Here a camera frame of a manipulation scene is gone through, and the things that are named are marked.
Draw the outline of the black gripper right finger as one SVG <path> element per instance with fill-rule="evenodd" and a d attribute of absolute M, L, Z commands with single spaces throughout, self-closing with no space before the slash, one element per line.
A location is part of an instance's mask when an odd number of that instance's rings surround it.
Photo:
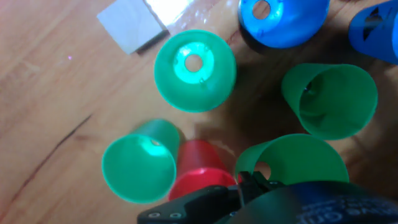
<path fill-rule="evenodd" d="M 259 171 L 255 171 L 253 177 L 262 190 L 275 190 L 285 186 L 282 182 L 267 180 Z"/>

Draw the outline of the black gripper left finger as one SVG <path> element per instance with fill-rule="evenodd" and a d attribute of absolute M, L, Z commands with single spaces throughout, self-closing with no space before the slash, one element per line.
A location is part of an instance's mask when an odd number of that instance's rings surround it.
<path fill-rule="evenodd" d="M 211 185 L 141 212 L 137 224 L 227 223 L 244 204 L 258 196 L 258 184 L 248 172 L 229 187 Z"/>

